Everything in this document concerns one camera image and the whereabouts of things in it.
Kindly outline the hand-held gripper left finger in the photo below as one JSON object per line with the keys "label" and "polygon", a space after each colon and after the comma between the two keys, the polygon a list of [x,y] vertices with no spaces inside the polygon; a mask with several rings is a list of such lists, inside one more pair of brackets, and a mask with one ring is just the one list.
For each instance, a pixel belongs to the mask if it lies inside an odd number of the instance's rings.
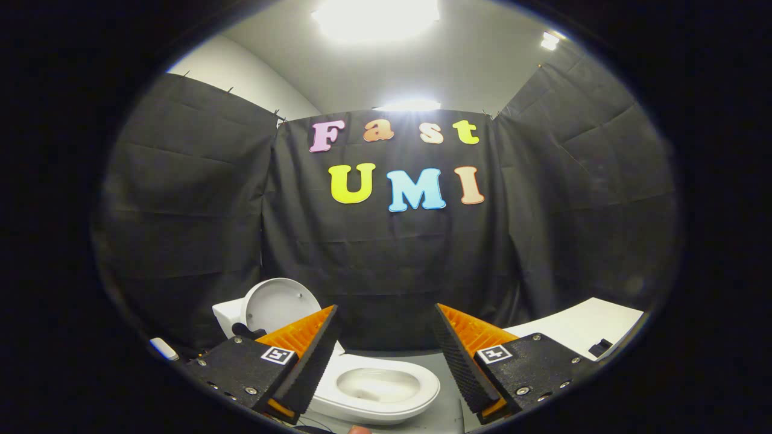
{"label": "hand-held gripper left finger", "polygon": [[235,335],[185,363],[185,374],[235,406],[297,423],[337,341],[338,305],[333,304],[260,337]]}

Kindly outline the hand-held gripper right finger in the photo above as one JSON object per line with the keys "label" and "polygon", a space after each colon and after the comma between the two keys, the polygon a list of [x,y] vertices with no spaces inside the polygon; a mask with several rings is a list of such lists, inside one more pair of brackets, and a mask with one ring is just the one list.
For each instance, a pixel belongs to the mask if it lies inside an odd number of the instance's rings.
{"label": "hand-held gripper right finger", "polygon": [[441,303],[433,331],[461,397],[483,425],[563,395],[598,365],[546,333],[518,337]]}

